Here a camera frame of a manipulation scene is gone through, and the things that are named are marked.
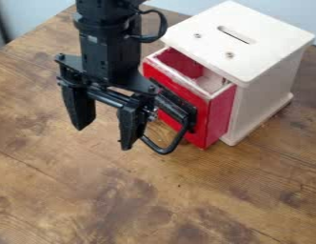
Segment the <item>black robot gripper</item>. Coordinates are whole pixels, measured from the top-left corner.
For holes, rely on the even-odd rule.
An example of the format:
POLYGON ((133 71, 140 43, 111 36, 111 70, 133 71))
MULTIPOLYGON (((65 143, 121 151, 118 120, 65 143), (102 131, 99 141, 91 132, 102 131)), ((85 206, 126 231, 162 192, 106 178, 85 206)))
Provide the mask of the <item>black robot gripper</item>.
POLYGON ((95 101, 119 103, 119 144, 123 151, 145 134, 154 108, 157 86, 140 73, 142 24, 74 23, 79 30, 81 55, 58 54, 58 77, 73 126, 82 131, 95 120, 95 101))

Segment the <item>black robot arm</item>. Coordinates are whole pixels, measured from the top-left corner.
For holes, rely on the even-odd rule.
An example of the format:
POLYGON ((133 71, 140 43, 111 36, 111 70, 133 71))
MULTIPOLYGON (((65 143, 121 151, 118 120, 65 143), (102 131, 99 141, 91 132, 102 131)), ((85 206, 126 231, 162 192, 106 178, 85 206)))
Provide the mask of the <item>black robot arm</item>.
POLYGON ((95 120, 95 103, 118 109, 119 143, 130 150, 145 134, 158 88, 140 73, 145 0, 77 0, 81 54, 58 54, 58 82, 71 124, 95 120))

